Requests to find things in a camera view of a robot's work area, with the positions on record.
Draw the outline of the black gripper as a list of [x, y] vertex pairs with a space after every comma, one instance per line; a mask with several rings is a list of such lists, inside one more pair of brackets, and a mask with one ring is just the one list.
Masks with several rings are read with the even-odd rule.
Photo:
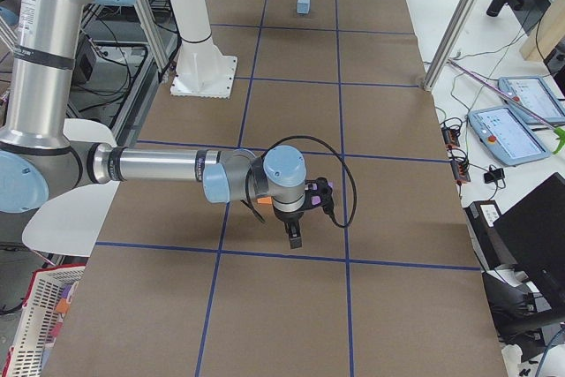
[[303, 211], [284, 212], [277, 208], [274, 209], [275, 217], [284, 224], [285, 231], [288, 233], [291, 249], [302, 247], [299, 221], [303, 217]]

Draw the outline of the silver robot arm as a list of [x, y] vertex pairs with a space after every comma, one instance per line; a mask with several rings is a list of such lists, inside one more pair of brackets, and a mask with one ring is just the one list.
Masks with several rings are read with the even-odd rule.
[[81, 186], [110, 181], [195, 181], [212, 203], [270, 198], [290, 246], [299, 248], [306, 169], [294, 147], [277, 143], [258, 157], [243, 149], [140, 150], [66, 138], [83, 10], [110, 1], [21, 0], [10, 100], [1, 129], [2, 211], [23, 213]]

